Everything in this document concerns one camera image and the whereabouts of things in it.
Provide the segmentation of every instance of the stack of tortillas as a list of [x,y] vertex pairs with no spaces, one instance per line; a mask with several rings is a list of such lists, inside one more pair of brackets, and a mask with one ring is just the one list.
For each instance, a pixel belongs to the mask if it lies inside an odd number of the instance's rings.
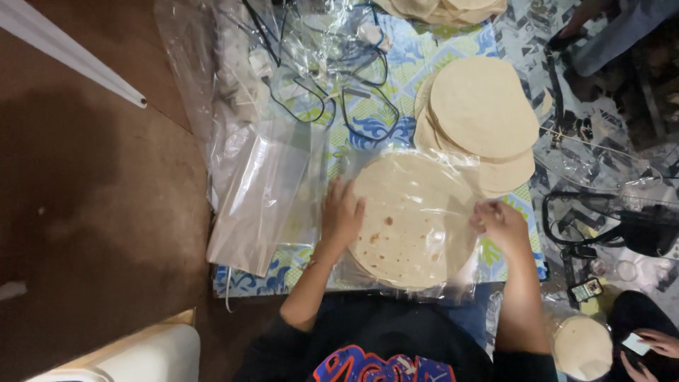
[[354,192],[367,204],[350,251],[380,283],[423,290],[470,259],[476,234],[468,220],[480,196],[462,167],[415,150],[389,152],[361,170]]
[[452,61],[425,79],[415,116],[417,148],[480,157],[478,186],[488,198],[509,194],[535,172],[538,120],[506,62],[483,56]]
[[461,27],[507,10],[507,0],[375,0],[392,16]]
[[562,322],[553,337],[558,370],[580,381],[603,377],[613,363],[613,342],[595,320],[574,316]]

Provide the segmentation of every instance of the tablecloth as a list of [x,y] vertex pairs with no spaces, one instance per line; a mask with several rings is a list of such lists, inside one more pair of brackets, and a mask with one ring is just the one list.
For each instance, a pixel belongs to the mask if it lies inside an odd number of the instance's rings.
[[[492,26],[489,22],[469,27],[444,27],[429,25],[413,20],[401,20],[389,15],[379,15],[380,26],[394,42],[386,55],[388,62],[387,83],[380,90],[399,109],[400,117],[389,133],[389,138],[375,144],[350,132],[341,117],[341,112],[330,128],[327,155],[327,177],[338,174],[338,161],[350,150],[379,148],[388,144],[412,145],[416,119],[413,116],[414,98],[424,79],[434,70],[445,66],[452,60],[473,55],[498,55]],[[394,116],[386,108],[375,107],[375,101],[354,97],[347,102],[347,112],[354,128],[362,135],[380,137],[388,132]],[[528,185],[518,187],[508,196],[501,198],[520,211],[528,222],[530,244],[540,279],[547,277],[545,257],[540,248],[535,215]],[[481,281],[505,281],[507,266],[500,250],[489,239],[481,241],[481,261],[479,279]],[[303,264],[313,250],[302,247],[281,247],[274,254],[265,277],[233,270],[229,285],[229,296],[265,296],[285,294],[296,284],[301,275]],[[213,294],[226,296],[227,267],[218,266],[213,277]],[[351,290],[330,279],[328,290]]]

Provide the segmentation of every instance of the black shirt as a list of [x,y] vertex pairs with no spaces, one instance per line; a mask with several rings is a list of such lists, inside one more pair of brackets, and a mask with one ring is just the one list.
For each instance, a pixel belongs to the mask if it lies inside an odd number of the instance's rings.
[[311,333],[280,316],[245,353],[235,381],[557,381],[551,355],[490,357],[430,304],[364,298],[319,315]]

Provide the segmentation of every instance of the graphic print on shirt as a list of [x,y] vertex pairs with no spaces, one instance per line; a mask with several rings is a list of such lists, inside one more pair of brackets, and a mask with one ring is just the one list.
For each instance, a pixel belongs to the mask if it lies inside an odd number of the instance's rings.
[[383,360],[349,345],[328,356],[314,370],[317,382],[456,382],[450,365],[416,356],[399,354]]

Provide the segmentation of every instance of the smartphone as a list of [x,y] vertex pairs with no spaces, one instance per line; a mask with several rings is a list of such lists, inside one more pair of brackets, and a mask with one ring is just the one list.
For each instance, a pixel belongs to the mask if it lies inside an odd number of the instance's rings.
[[601,287],[598,279],[589,279],[584,283],[580,283],[568,289],[568,293],[575,301],[583,302],[604,293],[604,288]]
[[650,350],[650,345],[647,345],[645,343],[639,343],[639,340],[642,339],[643,338],[639,337],[638,335],[630,333],[627,339],[623,341],[623,345],[626,346],[629,350],[632,350],[633,352],[637,353],[638,355],[644,355],[648,353],[648,350]]

